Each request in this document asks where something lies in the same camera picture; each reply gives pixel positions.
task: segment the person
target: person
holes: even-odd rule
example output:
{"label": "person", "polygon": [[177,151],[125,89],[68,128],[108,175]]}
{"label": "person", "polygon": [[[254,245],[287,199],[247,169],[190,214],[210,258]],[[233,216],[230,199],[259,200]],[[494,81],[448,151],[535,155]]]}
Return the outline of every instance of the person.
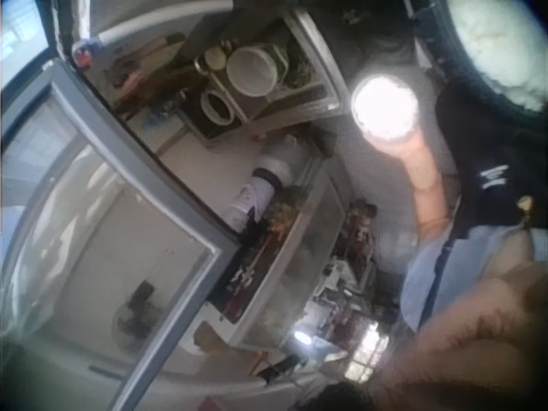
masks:
{"label": "person", "polygon": [[365,136],[414,188],[420,246],[401,311],[417,334],[367,386],[329,386],[302,410],[548,409],[545,136],[458,85],[436,112],[462,187],[453,214],[420,128],[401,143]]}

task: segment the blue shirt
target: blue shirt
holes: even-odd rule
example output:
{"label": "blue shirt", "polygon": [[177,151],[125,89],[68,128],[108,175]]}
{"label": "blue shirt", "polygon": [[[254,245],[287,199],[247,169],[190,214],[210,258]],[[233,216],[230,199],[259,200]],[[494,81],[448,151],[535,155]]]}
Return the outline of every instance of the blue shirt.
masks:
{"label": "blue shirt", "polygon": [[[478,226],[467,239],[455,240],[439,284],[432,315],[439,313],[480,279],[489,256],[502,245],[504,237],[516,227]],[[413,330],[419,329],[426,297],[434,282],[434,265],[449,238],[452,224],[438,238],[423,244],[409,265],[403,284],[400,307],[403,319]],[[532,229],[535,261],[548,260],[548,231]]]}

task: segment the plastic container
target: plastic container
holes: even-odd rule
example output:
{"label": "plastic container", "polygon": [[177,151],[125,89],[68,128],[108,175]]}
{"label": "plastic container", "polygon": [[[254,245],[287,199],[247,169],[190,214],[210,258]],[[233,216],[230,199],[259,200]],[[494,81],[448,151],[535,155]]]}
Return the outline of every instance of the plastic container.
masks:
{"label": "plastic container", "polygon": [[260,177],[252,177],[223,213],[223,220],[237,233],[242,233],[251,216],[255,222],[260,221],[274,197],[274,192],[275,189],[269,182]]}
{"label": "plastic container", "polygon": [[234,88],[248,97],[274,90],[289,69],[286,53],[275,45],[241,47],[230,56],[226,74]]}
{"label": "plastic container", "polygon": [[218,126],[228,126],[234,121],[234,110],[217,90],[204,91],[200,96],[200,107],[205,116]]}

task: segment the shirt logo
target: shirt logo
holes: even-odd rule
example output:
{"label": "shirt logo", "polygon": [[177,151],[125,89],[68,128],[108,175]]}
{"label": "shirt logo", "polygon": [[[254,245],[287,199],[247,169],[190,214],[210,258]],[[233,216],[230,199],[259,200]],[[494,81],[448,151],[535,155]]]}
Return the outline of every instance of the shirt logo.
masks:
{"label": "shirt logo", "polygon": [[479,173],[479,176],[481,177],[483,184],[481,187],[486,190],[489,187],[492,186],[503,186],[506,184],[506,178],[504,178],[504,171],[508,169],[508,165],[499,165],[497,167],[493,167],[492,169],[488,169],[485,171],[481,171]]}

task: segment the food item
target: food item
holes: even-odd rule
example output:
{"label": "food item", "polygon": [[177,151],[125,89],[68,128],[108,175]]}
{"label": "food item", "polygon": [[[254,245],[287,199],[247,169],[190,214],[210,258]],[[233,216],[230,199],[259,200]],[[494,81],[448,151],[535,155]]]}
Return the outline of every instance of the food item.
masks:
{"label": "food item", "polygon": [[511,102],[541,111],[548,100],[548,38],[516,0],[449,0],[459,38],[486,83]]}

